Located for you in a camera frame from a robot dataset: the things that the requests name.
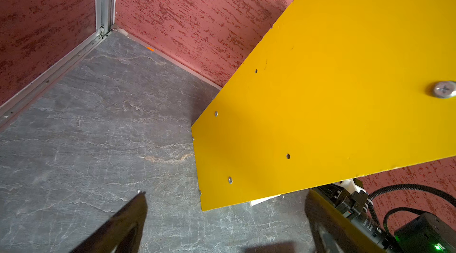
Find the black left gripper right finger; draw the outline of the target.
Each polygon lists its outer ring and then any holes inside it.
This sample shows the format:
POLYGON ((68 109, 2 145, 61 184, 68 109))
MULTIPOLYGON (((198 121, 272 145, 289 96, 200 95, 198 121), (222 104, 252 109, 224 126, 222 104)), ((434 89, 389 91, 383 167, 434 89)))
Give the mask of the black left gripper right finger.
POLYGON ((384 252, 315 190, 307 194, 305 213, 317 253, 326 253, 334 245, 343 253, 384 252))

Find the white book with galaxy picture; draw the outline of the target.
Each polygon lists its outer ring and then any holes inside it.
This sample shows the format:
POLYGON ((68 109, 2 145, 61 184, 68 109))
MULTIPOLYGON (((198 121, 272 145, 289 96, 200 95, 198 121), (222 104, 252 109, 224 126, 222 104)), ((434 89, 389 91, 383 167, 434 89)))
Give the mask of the white book with galaxy picture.
POLYGON ((260 204, 260 203, 266 202, 266 201, 268 201, 268 200, 271 200, 271 199, 273 199, 273 198, 277 198, 277 197, 280 197, 280 196, 281 196, 281 194, 276 195, 276 196, 266 197, 266 198, 260 198, 260 199, 257 199, 257 200, 252 200, 252 201, 249 202, 249 205, 250 205, 251 207, 253 207, 253 206, 255 206, 255 205, 258 205, 258 204, 260 204))

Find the yellow pink blue bookshelf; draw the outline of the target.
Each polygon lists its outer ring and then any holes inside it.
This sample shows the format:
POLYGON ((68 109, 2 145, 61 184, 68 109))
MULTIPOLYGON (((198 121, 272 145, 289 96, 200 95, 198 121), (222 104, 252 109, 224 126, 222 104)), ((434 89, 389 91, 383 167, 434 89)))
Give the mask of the yellow pink blue bookshelf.
POLYGON ((456 0, 294 0, 192 126, 204 211, 456 153, 456 0))

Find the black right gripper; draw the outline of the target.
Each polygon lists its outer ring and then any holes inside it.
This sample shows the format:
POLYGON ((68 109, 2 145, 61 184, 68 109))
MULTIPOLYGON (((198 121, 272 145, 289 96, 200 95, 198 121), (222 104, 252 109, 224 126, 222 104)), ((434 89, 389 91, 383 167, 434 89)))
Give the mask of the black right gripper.
POLYGON ((378 247, 388 253, 402 252, 394 238, 381 229, 379 224, 367 214, 368 206, 372 203, 366 192, 349 194, 335 183, 319 186, 314 190, 378 247))

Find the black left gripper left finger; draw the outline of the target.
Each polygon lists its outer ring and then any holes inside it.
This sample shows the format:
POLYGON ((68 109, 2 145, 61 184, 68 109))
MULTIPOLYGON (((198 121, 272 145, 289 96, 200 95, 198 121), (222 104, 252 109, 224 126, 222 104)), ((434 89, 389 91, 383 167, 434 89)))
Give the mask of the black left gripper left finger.
POLYGON ((72 252, 137 253, 147 212, 146 193, 140 191, 72 252))

